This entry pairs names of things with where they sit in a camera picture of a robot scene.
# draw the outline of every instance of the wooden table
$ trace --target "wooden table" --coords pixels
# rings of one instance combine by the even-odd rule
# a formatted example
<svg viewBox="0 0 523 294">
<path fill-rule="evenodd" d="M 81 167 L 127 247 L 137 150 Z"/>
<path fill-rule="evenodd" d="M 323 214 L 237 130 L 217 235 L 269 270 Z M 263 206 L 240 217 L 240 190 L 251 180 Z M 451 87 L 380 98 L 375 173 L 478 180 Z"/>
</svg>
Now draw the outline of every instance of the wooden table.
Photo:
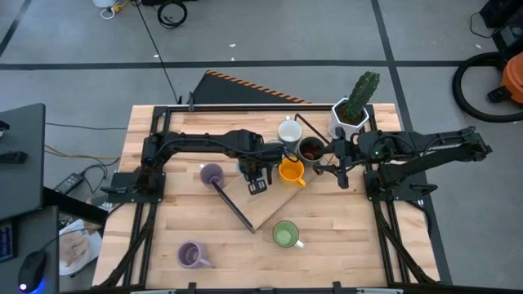
<svg viewBox="0 0 523 294">
<path fill-rule="evenodd" d="M 121 172 L 132 172 L 139 166 L 142 141 L 149 134 L 153 108 L 153 105 L 133 107 Z M 393 104 L 375 104 L 374 109 L 379 129 L 400 130 Z M 222 134 L 246 128 L 268 141 L 276 138 L 275 130 L 285 115 L 295 113 L 176 113 L 172 116 L 171 130 Z M 300 111 L 300 114 L 329 138 L 329 112 Z M 304 136 L 314 135 L 306 126 L 303 129 Z M 166 164 L 167 184 L 156 216 L 147 288 L 187 288 L 189 282 L 196 282 L 198 288 L 332 287 L 333 281 L 340 281 L 343 287 L 387 285 L 372 203 L 365 196 L 363 167 L 349 173 L 349 189 L 339 189 L 335 176 L 327 173 L 317 176 L 251 234 L 216 191 L 200 183 L 200 163 L 219 163 L 225 171 L 226 183 L 238 175 L 237 161 L 221 154 L 176 154 Z M 126 204 L 108 219 L 93 284 L 105 280 L 127 250 L 135 207 L 136 204 Z M 438 279 L 423 214 L 402 202 L 396 203 L 396 213 L 405 247 L 429 276 Z M 283 249 L 274 244 L 271 232 L 281 220 L 297 225 L 305 249 Z M 187 240 L 205 243 L 208 258 L 217 268 L 182 269 L 177 264 L 177 249 Z M 392 253 L 396 281 L 400 281 L 396 254 Z M 136 256 L 134 283 L 141 253 Z"/>
</svg>

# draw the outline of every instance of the green mug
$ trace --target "green mug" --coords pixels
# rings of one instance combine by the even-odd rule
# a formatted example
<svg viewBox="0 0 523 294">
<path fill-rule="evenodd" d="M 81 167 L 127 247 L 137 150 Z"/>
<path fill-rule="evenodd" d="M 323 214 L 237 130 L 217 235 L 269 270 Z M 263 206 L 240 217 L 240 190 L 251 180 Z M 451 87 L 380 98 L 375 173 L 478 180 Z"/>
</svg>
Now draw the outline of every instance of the green mug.
<svg viewBox="0 0 523 294">
<path fill-rule="evenodd" d="M 297 226 L 288 220 L 282 220 L 272 230 L 272 238 L 275 240 L 275 243 L 283 248 L 292 246 L 304 248 L 305 245 L 298 239 L 299 237 L 300 231 L 297 229 Z"/>
</svg>

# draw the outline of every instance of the purple mug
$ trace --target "purple mug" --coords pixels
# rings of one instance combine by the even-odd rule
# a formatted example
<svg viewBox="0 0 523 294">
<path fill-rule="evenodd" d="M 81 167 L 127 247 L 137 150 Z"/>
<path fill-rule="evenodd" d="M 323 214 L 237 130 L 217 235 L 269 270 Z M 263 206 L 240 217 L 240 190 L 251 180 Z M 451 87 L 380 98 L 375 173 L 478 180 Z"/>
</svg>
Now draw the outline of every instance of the purple mug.
<svg viewBox="0 0 523 294">
<path fill-rule="evenodd" d="M 186 269 L 198 269 L 204 265 L 214 269 L 216 266 L 207 260 L 207 252 L 202 243 L 187 241 L 178 249 L 178 264 Z"/>
<path fill-rule="evenodd" d="M 199 171 L 199 179 L 204 185 L 208 188 L 214 188 L 212 182 L 218 184 L 222 187 L 223 185 L 223 170 L 221 167 L 215 163 L 209 163 L 201 167 Z"/>
</svg>

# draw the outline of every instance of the cactus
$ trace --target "cactus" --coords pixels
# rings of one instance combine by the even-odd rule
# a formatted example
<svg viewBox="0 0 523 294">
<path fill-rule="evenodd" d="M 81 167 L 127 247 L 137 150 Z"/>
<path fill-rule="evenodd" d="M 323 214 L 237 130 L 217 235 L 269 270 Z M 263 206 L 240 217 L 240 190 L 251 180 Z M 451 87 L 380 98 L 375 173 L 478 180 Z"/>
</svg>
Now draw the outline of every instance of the cactus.
<svg viewBox="0 0 523 294">
<path fill-rule="evenodd" d="M 338 117 L 350 124 L 358 124 L 361 121 L 361 111 L 373 96 L 379 84 L 379 73 L 364 73 L 352 90 L 349 100 L 340 105 Z"/>
</svg>

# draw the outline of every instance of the orange and black striped board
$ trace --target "orange and black striped board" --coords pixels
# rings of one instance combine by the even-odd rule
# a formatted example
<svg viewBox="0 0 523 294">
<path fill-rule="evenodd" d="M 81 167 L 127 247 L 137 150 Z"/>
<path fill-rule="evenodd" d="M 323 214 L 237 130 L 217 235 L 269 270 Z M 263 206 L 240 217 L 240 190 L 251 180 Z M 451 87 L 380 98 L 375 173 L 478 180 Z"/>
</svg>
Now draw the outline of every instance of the orange and black striped board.
<svg viewBox="0 0 523 294">
<path fill-rule="evenodd" d="M 310 103 L 301 98 L 208 70 L 194 89 L 195 104 Z"/>
</svg>

